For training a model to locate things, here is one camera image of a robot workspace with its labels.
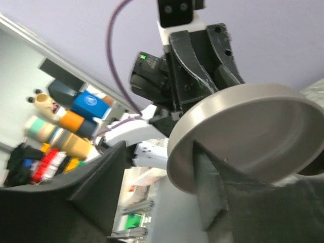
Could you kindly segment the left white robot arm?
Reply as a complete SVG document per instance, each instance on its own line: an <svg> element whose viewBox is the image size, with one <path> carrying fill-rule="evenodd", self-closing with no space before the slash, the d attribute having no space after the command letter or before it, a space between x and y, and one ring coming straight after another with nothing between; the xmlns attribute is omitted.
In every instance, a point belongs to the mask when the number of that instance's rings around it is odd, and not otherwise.
<svg viewBox="0 0 324 243"><path fill-rule="evenodd" d="M175 124L195 104L225 88L244 83L223 23L201 30L172 32L165 53L144 52L136 58L130 76L132 92L151 101L141 114L114 122L94 138L99 154L125 141L130 165L147 159L143 142L170 136Z"/></svg>

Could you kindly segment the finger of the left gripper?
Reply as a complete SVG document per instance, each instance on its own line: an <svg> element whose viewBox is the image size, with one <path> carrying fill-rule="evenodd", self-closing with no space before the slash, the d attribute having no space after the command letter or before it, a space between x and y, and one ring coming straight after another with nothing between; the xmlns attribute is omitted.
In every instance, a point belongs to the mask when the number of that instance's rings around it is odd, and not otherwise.
<svg viewBox="0 0 324 243"><path fill-rule="evenodd" d="M206 31L211 43L216 62L214 71L214 81L218 88L228 88L231 86L244 84L241 77L233 51L231 48L231 37L225 24L214 24L206 27Z"/></svg>
<svg viewBox="0 0 324 243"><path fill-rule="evenodd" d="M181 111L188 111L205 97L218 91L208 68L212 68L213 57L207 32L179 31L169 36L172 73L175 92Z"/></svg>

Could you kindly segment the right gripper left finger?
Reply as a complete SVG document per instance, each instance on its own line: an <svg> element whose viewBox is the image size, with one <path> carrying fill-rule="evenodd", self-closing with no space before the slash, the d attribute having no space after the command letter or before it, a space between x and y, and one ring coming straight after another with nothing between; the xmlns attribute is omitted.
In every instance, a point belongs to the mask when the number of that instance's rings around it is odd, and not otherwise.
<svg viewBox="0 0 324 243"><path fill-rule="evenodd" d="M1 242L108 242L126 143L38 185L1 188Z"/></svg>

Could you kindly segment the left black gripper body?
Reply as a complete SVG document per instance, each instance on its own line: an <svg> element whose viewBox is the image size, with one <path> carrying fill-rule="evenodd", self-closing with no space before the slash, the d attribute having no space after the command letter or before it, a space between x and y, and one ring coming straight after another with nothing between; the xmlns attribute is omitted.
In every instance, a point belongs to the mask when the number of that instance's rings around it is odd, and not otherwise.
<svg viewBox="0 0 324 243"><path fill-rule="evenodd" d="M163 55L156 66L162 78L157 82L162 98L153 103L169 112L185 113L205 97L243 83L232 56L203 55L190 68L174 55Z"/></svg>

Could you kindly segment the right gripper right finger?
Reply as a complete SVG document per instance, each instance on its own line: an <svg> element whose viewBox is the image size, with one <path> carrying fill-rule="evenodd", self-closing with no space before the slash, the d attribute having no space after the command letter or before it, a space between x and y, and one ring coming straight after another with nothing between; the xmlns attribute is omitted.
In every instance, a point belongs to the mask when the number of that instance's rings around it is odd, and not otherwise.
<svg viewBox="0 0 324 243"><path fill-rule="evenodd" d="M193 144L194 182L209 242L323 242L323 175L260 182Z"/></svg>

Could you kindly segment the grey round lid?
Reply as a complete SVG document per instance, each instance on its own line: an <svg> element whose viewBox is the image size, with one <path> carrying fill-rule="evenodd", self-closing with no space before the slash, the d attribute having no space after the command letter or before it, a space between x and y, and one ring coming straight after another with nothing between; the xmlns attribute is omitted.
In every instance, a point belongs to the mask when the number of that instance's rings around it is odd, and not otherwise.
<svg viewBox="0 0 324 243"><path fill-rule="evenodd" d="M298 173L323 151L323 108L281 84L242 84L190 108L168 143L168 178L194 194L193 142L263 182Z"/></svg>

